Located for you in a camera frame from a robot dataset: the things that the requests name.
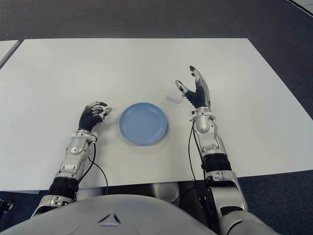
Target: black joint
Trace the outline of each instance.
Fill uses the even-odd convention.
[[[59,195],[74,200],[78,191],[78,180],[66,177],[57,177],[53,180],[47,195]]]
[[[183,89],[182,87],[179,87],[179,90],[180,90],[181,92],[183,92],[183,91],[184,91],[184,89]]]
[[[222,207],[220,209],[222,216],[227,215],[231,212],[236,212],[236,211],[243,211],[242,208],[240,207],[234,207],[234,206],[230,206],[230,207]]]
[[[106,104],[106,103],[103,103],[103,102],[99,102],[99,104],[102,105],[102,106],[104,106],[104,107],[107,106],[107,104]]]
[[[212,176],[208,176],[208,177],[207,177],[207,180],[208,180],[208,181],[214,181]]]
[[[230,162],[224,153],[212,153],[203,157],[203,167],[205,172],[215,170],[231,170]]]

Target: triangular logo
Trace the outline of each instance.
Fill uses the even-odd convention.
[[[98,223],[98,226],[103,227],[118,227],[119,224],[121,224],[121,221],[117,217],[117,215],[114,213],[109,213],[106,216],[103,217]]]

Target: silver metal arm segment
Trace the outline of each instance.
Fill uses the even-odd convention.
[[[257,217],[248,213],[245,197],[238,183],[221,137],[217,134],[216,119],[211,112],[207,84],[198,70],[190,66],[195,77],[196,92],[187,89],[180,81],[176,86],[196,108],[192,111],[194,133],[199,143],[207,194],[201,203],[208,209],[210,228],[222,235],[276,234]],[[237,229],[249,227],[250,231]]]
[[[112,108],[106,108],[103,102],[87,105],[81,115],[78,130],[70,136],[66,156],[56,173],[48,194],[42,197],[33,216],[74,202],[85,164],[90,155],[89,144],[97,141],[97,134],[91,134],[92,128],[107,116]]]

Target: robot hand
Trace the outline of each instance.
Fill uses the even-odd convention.
[[[106,115],[108,115],[112,108],[106,108],[107,104],[95,101],[87,105],[80,117],[78,130],[85,130],[91,132],[93,127],[102,122]]]
[[[196,109],[200,107],[210,108],[210,94],[204,78],[195,67],[190,66],[190,70],[192,72],[191,75],[196,79],[196,92],[190,91],[178,80],[175,82],[176,86]]]

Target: white table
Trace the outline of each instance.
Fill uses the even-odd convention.
[[[0,66],[19,44],[18,40],[0,41]]]
[[[84,106],[95,100],[113,107],[95,128],[96,162],[111,186],[191,180],[192,106],[165,100],[177,79],[194,88],[189,65],[207,81],[239,177],[313,168],[312,119],[247,39],[35,39],[0,70],[0,190],[47,189]],[[120,134],[120,115],[137,102],[168,118],[157,144],[137,146]],[[191,155],[202,179],[194,141]],[[104,185],[96,167],[81,183]]]

